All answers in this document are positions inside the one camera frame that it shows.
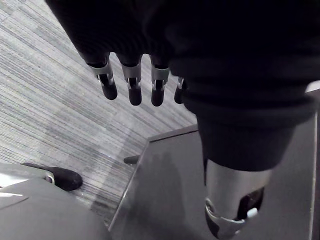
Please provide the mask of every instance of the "robotic finger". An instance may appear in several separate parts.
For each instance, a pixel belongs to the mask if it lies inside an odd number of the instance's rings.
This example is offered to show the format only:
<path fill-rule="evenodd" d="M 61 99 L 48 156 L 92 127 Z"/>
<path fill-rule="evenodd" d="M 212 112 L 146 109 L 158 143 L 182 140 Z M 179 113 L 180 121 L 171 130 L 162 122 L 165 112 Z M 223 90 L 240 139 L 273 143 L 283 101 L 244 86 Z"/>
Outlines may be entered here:
<path fill-rule="evenodd" d="M 183 77 L 178 77 L 178 84 L 176 86 L 175 89 L 175 93 L 174 93 L 174 101 L 177 104 L 182 104 L 182 94 L 184 93 L 184 91 L 187 88 L 187 83 L 184 81 Z"/>
<path fill-rule="evenodd" d="M 114 80 L 114 73 L 109 60 L 109 54 L 105 57 L 105 61 L 96 64 L 89 64 L 96 78 L 100 81 L 104 96 L 109 100 L 117 98 L 118 91 Z"/>
<path fill-rule="evenodd" d="M 165 87 L 169 77 L 168 63 L 156 57 L 150 55 L 151 58 L 151 81 L 152 81 L 152 93 L 151 102 L 155 107 L 159 107 L 164 101 Z"/>
<path fill-rule="evenodd" d="M 138 106 L 142 102 L 140 86 L 142 55 L 124 56 L 117 54 L 117 56 L 121 63 L 124 80 L 128 85 L 130 103 L 133 106 Z"/>

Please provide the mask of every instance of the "striped carpet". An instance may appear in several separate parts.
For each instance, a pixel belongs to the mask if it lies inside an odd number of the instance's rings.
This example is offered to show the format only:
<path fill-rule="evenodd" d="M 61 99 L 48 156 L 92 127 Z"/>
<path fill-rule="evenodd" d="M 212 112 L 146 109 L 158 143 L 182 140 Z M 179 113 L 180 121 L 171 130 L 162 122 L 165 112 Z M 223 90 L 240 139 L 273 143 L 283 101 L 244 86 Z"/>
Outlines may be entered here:
<path fill-rule="evenodd" d="M 146 138 L 190 126 L 174 102 L 171 76 L 162 106 L 151 104 L 151 64 L 142 58 L 142 104 L 131 106 L 118 59 L 118 97 L 107 100 L 43 0 L 0 1 L 0 162 L 32 162 L 79 172 L 73 194 L 109 223 L 133 169 L 123 158 Z"/>

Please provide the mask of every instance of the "prosthetic hand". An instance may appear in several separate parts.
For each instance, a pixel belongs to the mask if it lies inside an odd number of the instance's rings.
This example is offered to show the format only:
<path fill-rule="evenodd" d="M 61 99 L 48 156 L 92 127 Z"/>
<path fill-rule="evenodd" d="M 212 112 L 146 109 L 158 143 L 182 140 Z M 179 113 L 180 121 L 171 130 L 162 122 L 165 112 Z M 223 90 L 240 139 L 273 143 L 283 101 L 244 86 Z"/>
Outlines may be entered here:
<path fill-rule="evenodd" d="M 113 100 L 109 53 L 122 64 L 129 100 L 141 98 L 141 55 L 152 63 L 159 106 L 170 68 L 175 101 L 196 114 L 202 141 L 204 212 L 219 239 L 259 211 L 272 169 L 295 126 L 315 112 L 305 96 L 319 79 L 316 1 L 46 0 Z"/>

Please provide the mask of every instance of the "black sleeve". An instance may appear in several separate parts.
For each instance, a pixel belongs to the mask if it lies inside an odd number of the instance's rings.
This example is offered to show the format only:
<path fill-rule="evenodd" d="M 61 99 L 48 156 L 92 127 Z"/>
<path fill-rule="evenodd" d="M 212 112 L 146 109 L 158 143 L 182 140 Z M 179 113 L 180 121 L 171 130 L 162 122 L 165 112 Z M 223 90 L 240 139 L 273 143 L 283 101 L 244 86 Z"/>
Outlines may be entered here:
<path fill-rule="evenodd" d="M 168 59 L 187 89 L 203 156 L 260 171 L 282 158 L 315 101 L 320 18 L 315 0 L 46 0 L 87 63 L 106 52 Z"/>

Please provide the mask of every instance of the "black fingertip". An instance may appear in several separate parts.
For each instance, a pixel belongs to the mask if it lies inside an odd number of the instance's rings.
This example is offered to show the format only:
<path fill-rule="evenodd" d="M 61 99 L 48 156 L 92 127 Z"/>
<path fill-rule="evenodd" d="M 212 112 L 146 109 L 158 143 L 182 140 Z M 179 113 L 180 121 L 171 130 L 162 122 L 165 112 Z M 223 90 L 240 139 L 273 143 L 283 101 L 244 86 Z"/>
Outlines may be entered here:
<path fill-rule="evenodd" d="M 109 100 L 115 100 L 118 96 L 117 86 L 115 82 L 113 82 L 111 85 L 102 85 L 102 91 L 104 96 Z"/>
<path fill-rule="evenodd" d="M 175 89 L 175 93 L 174 93 L 174 101 L 177 104 L 182 104 L 182 93 L 184 92 L 184 89 L 180 89 L 178 86 Z"/>
<path fill-rule="evenodd" d="M 141 88 L 129 89 L 129 100 L 133 106 L 138 106 L 142 102 Z"/>
<path fill-rule="evenodd" d="M 152 90 L 151 93 L 151 102 L 155 107 L 159 107 L 164 102 L 164 90 Z"/>

